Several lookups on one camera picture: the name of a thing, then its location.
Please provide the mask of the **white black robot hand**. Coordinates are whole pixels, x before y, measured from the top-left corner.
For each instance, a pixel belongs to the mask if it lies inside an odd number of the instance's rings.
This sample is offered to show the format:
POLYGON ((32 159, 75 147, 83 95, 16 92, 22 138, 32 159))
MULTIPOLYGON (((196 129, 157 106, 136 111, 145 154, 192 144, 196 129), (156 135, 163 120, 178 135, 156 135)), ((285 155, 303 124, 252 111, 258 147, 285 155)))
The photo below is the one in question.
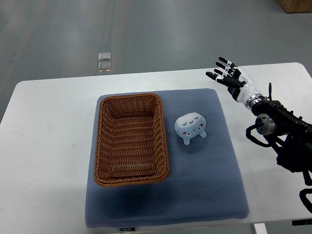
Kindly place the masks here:
POLYGON ((264 96, 256 90, 251 77, 242 68, 222 57, 216 65, 218 68, 213 72, 206 72, 206 76, 226 86, 236 102, 243 103, 250 110, 254 102, 264 99, 264 96))

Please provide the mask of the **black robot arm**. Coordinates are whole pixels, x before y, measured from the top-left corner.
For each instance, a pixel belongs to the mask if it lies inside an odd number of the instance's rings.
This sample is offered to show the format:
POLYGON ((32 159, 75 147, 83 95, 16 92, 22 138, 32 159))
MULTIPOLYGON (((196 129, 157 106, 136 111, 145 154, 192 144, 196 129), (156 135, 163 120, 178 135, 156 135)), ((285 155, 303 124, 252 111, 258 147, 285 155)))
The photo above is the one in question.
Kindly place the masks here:
POLYGON ((246 137, 259 146, 273 148, 276 163, 292 173, 302 172, 305 184, 311 186, 312 125, 272 100, 271 95, 253 95, 246 105, 256 116, 255 124, 246 129, 246 137))

